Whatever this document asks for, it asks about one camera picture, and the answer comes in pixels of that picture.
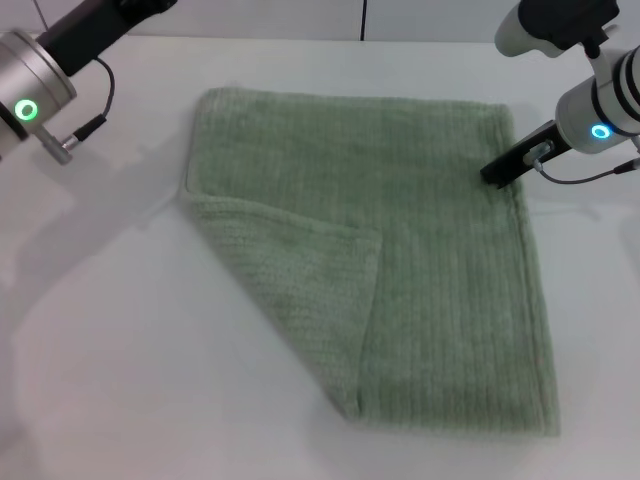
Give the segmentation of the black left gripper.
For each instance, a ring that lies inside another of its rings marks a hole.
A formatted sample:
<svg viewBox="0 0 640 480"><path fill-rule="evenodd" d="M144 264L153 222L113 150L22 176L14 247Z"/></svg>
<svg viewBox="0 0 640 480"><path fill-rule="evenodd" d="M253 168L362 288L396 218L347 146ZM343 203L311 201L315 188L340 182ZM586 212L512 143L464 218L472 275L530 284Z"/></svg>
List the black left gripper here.
<svg viewBox="0 0 640 480"><path fill-rule="evenodd" d="M176 0L86 0L39 36L39 45L72 77L131 29Z"/></svg>

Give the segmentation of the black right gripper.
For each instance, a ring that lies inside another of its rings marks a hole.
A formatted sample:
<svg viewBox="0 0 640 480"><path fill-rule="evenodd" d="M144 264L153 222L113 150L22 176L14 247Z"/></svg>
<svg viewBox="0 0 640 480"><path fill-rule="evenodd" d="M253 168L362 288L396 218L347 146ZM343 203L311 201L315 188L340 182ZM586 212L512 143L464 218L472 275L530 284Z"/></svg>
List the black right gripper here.
<svg viewBox="0 0 640 480"><path fill-rule="evenodd" d="M483 167L482 181L498 190L503 189L532 170L535 161L543 164L570 149L556 122L548 121Z"/></svg>

